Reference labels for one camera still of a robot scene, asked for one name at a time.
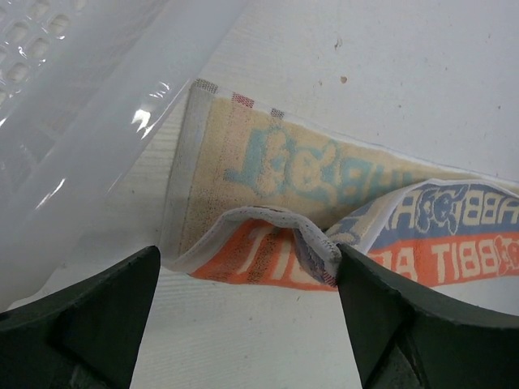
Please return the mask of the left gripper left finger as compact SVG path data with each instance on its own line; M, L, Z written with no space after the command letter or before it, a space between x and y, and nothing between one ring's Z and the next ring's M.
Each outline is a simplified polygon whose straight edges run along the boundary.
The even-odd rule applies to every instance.
M103 272L1 314L3 388L128 388L156 290L149 246Z

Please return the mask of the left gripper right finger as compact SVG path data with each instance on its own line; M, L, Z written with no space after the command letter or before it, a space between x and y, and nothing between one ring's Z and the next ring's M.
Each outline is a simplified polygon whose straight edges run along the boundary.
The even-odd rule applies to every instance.
M518 318L447 297L346 244L337 287L364 388L516 388Z

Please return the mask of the colourful rabbit print towel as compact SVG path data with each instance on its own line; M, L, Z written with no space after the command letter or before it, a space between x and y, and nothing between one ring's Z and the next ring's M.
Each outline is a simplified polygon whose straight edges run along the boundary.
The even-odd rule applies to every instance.
M428 287L516 276L518 186L331 135L195 81L165 201L164 265L332 291L343 244Z

